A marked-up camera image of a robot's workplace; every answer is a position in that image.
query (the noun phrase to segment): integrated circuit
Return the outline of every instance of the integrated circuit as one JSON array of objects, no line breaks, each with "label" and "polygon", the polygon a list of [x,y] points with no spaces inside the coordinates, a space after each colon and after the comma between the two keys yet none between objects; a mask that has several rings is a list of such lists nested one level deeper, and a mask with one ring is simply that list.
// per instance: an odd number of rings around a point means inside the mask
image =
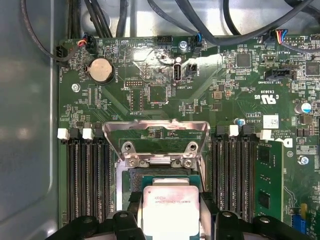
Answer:
[{"label": "integrated circuit", "polygon": [[258,148],[258,160],[265,164],[271,163],[270,147],[259,146]]},{"label": "integrated circuit", "polygon": [[319,76],[320,75],[320,63],[314,61],[308,61],[305,63],[305,75],[307,76]]},{"label": "integrated circuit", "polygon": [[269,209],[270,208],[270,195],[263,192],[263,191],[259,191],[258,193],[258,203],[266,208]]},{"label": "integrated circuit", "polygon": [[238,68],[250,68],[251,57],[249,53],[240,53],[236,56],[236,66]]}]

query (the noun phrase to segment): black connector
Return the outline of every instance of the black connector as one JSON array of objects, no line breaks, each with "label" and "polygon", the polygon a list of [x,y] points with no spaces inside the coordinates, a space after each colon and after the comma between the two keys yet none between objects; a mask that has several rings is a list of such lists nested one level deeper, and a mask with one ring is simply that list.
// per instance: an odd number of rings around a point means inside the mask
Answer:
[{"label": "black connector", "polygon": [[262,36],[262,43],[265,45],[275,45],[276,44],[276,31],[269,31],[269,33]]},{"label": "black connector", "polygon": [[200,33],[198,33],[196,36],[193,38],[193,43],[192,43],[192,51],[194,54],[200,54],[202,50],[203,44],[202,44],[202,36]]},{"label": "black connector", "polygon": [[158,46],[172,46],[173,38],[172,36],[157,36],[156,44]]},{"label": "black connector", "polygon": [[85,33],[84,38],[86,39],[87,44],[85,45],[85,50],[87,50],[90,54],[97,55],[97,40],[91,34]]},{"label": "black connector", "polygon": [[291,69],[271,69],[264,73],[266,81],[281,80],[284,78],[293,78],[293,71]]},{"label": "black connector", "polygon": [[181,81],[181,79],[182,79],[181,64],[175,63],[173,65],[173,80],[174,81]]},{"label": "black connector", "polygon": [[188,77],[193,77],[194,75],[197,74],[197,71],[198,71],[197,64],[188,63],[188,65],[186,66],[185,73]]},{"label": "black connector", "polygon": [[[61,45],[56,46],[55,51],[58,58],[65,58],[66,56],[68,56],[68,50]],[[56,64],[58,64],[58,66],[61,68],[69,67],[69,63],[67,61],[56,61]]]}]

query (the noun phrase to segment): screw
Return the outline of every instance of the screw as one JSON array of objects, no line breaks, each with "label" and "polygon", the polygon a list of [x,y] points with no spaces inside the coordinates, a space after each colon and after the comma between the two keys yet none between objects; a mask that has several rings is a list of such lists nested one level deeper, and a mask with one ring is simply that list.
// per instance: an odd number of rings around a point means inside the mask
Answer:
[{"label": "screw", "polygon": [[228,211],[224,211],[222,215],[225,216],[226,218],[230,218],[232,216],[231,213]]},{"label": "screw", "polygon": [[309,158],[307,158],[306,156],[301,156],[299,163],[301,165],[307,165],[309,163]]},{"label": "screw", "polygon": [[187,169],[192,167],[192,160],[191,159],[186,159],[183,161],[183,166]]},{"label": "screw", "polygon": [[75,93],[78,93],[80,91],[80,85],[78,83],[74,83],[74,84],[72,84],[71,89]]},{"label": "screw", "polygon": [[186,50],[188,48],[188,43],[186,41],[179,42],[179,49]]},{"label": "screw", "polygon": [[89,223],[91,223],[91,222],[92,222],[92,219],[90,219],[90,218],[86,218],[86,219],[83,221],[84,224],[89,224]]},{"label": "screw", "polygon": [[130,165],[130,167],[135,167],[136,166],[136,160],[134,158],[131,158],[129,160],[129,165]]},{"label": "screw", "polygon": [[269,220],[268,218],[266,218],[266,217],[261,217],[261,218],[260,218],[260,221],[263,222],[263,223],[265,223],[265,224],[270,223],[270,220]]}]

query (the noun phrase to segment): wire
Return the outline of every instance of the wire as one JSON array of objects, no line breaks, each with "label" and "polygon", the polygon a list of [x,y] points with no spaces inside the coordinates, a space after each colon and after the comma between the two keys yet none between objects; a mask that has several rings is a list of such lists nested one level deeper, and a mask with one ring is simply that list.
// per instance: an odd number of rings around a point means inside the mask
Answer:
[{"label": "wire", "polygon": [[238,29],[234,25],[234,22],[231,19],[230,8],[229,8],[229,0],[223,0],[223,4],[222,5],[223,5],[222,6],[222,8],[223,8],[223,16],[224,16],[224,20],[225,20],[225,23],[226,23],[227,27],[229,28],[229,30],[231,31],[231,33],[233,35],[241,35],[241,33],[238,31]]},{"label": "wire", "polygon": [[304,0],[299,4],[299,6],[295,7],[291,11],[289,11],[284,16],[280,17],[279,19],[273,21],[272,23],[255,30],[253,32],[235,36],[235,37],[228,37],[228,38],[217,38],[214,37],[210,31],[207,29],[207,27],[204,25],[204,23],[201,21],[199,16],[196,14],[195,10],[191,6],[189,0],[175,0],[178,4],[179,8],[182,10],[183,14],[188,18],[188,20],[195,26],[195,28],[198,29],[198,31],[203,35],[203,37],[213,45],[220,45],[220,46],[228,46],[228,45],[236,45],[243,43],[247,40],[256,38],[258,36],[261,36],[265,34],[266,32],[276,29],[277,27],[283,25],[290,19],[292,19],[295,15],[297,15],[305,6],[312,3],[314,0]]},{"label": "wire", "polygon": [[48,50],[45,49],[45,47],[41,44],[41,42],[39,41],[39,39],[37,38],[31,23],[30,23],[30,19],[28,16],[28,12],[27,12],[27,3],[26,0],[20,0],[20,10],[22,13],[22,18],[23,18],[23,22],[24,25],[30,35],[30,37],[32,38],[32,40],[34,41],[34,43],[36,44],[36,46],[48,57],[52,58],[53,60],[56,60],[57,62],[67,62],[69,61],[78,51],[79,47],[76,46],[74,47],[71,52],[66,56],[66,57],[58,57],[55,56],[53,54],[51,54]]},{"label": "wire", "polygon": [[127,15],[128,15],[128,1],[120,0],[120,15],[119,15],[118,25],[116,26],[116,31],[115,31],[115,36],[117,38],[123,38],[125,35]]},{"label": "wire", "polygon": [[91,20],[95,27],[96,33],[98,34],[99,38],[105,38],[106,36],[102,30],[102,26],[99,22],[99,19],[95,13],[93,6],[91,5],[91,2],[89,0],[84,0],[84,3],[86,5],[86,8],[88,9],[88,12],[90,14]]},{"label": "wire", "polygon": [[[296,6],[298,6],[301,3],[300,0],[284,0],[284,1],[286,4],[288,4],[292,8],[295,8]],[[320,10],[319,9],[315,8],[312,5],[308,5],[302,10],[302,12],[309,14],[320,25]]]},{"label": "wire", "polygon": [[75,39],[80,38],[80,9],[79,0],[73,0],[72,4],[72,19],[73,19],[73,37]]},{"label": "wire", "polygon": [[96,16],[98,17],[98,19],[100,21],[100,24],[102,26],[102,30],[104,31],[105,36],[107,38],[112,38],[112,34],[111,34],[110,28],[108,26],[106,17],[104,15],[104,13],[102,12],[102,9],[101,9],[98,1],[97,0],[91,0],[91,5],[93,7],[93,10],[94,10]]},{"label": "wire", "polygon": [[73,0],[68,0],[68,24],[67,24],[67,38],[72,39],[74,37],[74,29],[73,29]]},{"label": "wire", "polygon": [[281,44],[282,46],[286,47],[287,49],[296,51],[298,53],[302,53],[302,54],[314,54],[314,53],[320,53],[320,48],[316,48],[316,49],[303,49],[303,48],[299,48],[296,46],[291,46],[285,42],[283,42]]},{"label": "wire", "polygon": [[178,22],[177,20],[175,20],[174,18],[172,18],[171,16],[169,16],[168,14],[166,14],[155,2],[154,0],[147,0],[150,7],[152,8],[152,10],[158,14],[161,18],[163,18],[164,20],[168,21],[169,23],[177,26],[178,28],[186,31],[187,33],[190,33],[191,35],[195,36],[197,35],[197,31],[192,30],[191,28],[183,25],[182,23]]}]

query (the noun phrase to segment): usb port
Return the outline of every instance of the usb port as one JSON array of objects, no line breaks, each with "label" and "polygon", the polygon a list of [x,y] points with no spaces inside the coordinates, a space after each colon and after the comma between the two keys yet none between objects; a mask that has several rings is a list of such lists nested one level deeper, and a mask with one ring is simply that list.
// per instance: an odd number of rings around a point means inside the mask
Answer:
[{"label": "usb port", "polygon": [[175,63],[173,65],[173,80],[175,81],[181,81],[181,76],[182,71],[181,71],[181,64]]}]

